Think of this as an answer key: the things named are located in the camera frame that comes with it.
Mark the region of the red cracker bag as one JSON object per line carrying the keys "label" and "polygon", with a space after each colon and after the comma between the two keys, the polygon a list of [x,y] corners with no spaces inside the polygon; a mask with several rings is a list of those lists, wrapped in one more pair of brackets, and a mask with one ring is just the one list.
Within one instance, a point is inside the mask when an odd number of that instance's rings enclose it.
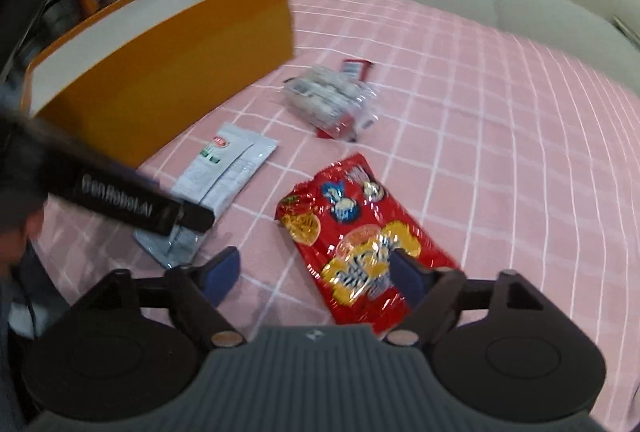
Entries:
{"label": "red cracker bag", "polygon": [[274,217],[295,242],[339,325],[369,324],[382,334],[408,314],[390,278],[394,251],[407,252],[426,268],[458,267],[360,154],[295,185],[278,202]]}

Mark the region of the orange cardboard box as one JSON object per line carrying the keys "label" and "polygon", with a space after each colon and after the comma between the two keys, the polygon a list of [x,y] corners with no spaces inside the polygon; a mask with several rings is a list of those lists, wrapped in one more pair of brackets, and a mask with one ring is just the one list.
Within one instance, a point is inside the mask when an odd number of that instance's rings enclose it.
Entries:
{"label": "orange cardboard box", "polygon": [[136,168],[293,55],[288,0],[118,0],[35,57],[21,108]]}

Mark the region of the clear pack of white balls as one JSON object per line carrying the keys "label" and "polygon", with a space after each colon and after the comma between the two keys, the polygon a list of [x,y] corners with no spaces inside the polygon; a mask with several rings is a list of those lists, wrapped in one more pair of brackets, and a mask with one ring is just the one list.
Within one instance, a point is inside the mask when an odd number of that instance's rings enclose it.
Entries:
{"label": "clear pack of white balls", "polygon": [[285,80],[282,100],[319,136],[356,142],[378,122],[378,94],[353,74],[314,66]]}

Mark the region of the white grey snack packet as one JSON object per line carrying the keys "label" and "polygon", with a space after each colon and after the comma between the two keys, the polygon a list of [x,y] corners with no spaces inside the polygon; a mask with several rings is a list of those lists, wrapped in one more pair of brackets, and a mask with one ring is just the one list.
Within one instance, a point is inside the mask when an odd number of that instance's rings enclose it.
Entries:
{"label": "white grey snack packet", "polygon": [[[178,177],[171,191],[221,218],[277,147],[278,142],[270,137],[226,123]],[[166,270],[191,264],[205,237],[180,226],[167,237],[134,232],[141,248]]]}

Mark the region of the pink checkered tablecloth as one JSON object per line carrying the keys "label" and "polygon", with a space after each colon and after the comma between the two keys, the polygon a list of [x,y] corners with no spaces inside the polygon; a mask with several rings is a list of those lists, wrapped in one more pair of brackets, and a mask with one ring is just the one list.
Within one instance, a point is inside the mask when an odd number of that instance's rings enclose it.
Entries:
{"label": "pink checkered tablecloth", "polygon": [[[277,141],[201,248],[240,250],[222,314],[243,334],[330,321],[276,222],[295,184],[355,152],[465,273],[512,268],[601,349],[594,415],[639,417],[639,100],[578,60],[404,0],[290,0],[292,62],[206,114],[145,163],[172,184],[225,123]],[[373,62],[378,120],[354,144],[285,109],[282,83],[349,57]]]}

